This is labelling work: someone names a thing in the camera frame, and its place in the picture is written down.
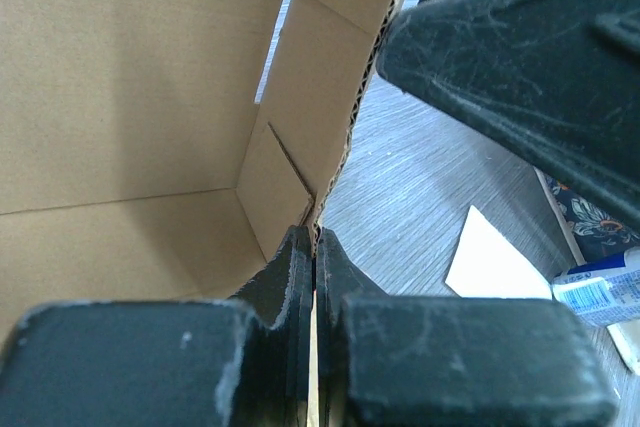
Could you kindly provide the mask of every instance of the open cardboard box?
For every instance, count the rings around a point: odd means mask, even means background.
[[[0,338],[74,298],[226,297],[317,227],[401,0],[2,0]]]

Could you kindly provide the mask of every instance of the cardboard box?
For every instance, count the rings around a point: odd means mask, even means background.
[[[0,336],[69,298],[226,297],[314,226],[400,0],[2,0]]]

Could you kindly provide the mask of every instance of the gray table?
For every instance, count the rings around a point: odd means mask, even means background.
[[[471,204],[546,276],[573,265],[530,165],[375,77],[325,225],[387,292],[453,295],[444,277]],[[592,335],[622,398],[615,425],[639,426],[640,379],[606,330]]]

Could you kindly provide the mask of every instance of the bottle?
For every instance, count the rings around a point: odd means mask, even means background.
[[[640,318],[640,247],[559,274],[551,288],[585,323],[606,326]]]

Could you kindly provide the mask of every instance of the floral fabric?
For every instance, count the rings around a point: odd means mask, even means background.
[[[568,187],[545,176],[587,262],[640,246],[640,235]]]

